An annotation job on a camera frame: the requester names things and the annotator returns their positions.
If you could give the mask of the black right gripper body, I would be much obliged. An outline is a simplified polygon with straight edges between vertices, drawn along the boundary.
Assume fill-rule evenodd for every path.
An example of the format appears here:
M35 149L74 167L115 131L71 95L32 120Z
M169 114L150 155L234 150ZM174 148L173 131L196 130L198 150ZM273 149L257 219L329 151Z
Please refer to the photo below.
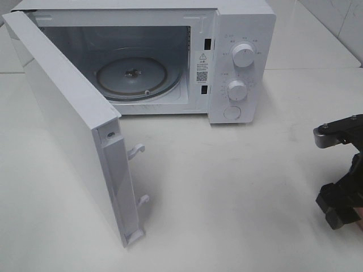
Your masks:
M362 198L362 150L352 158L351 167L339 181L343 192L351 198Z

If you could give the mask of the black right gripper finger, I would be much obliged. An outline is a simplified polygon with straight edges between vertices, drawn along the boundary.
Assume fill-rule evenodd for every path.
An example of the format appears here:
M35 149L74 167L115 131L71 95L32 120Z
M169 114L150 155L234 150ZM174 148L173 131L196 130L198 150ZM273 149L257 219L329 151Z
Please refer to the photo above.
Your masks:
M342 226L357 222L360 217L353 208L329 209L325 218L333 230L338 230Z
M358 213L358 208L362 208L362 183L337 182L323 185L316 202L325 213L329 209Z

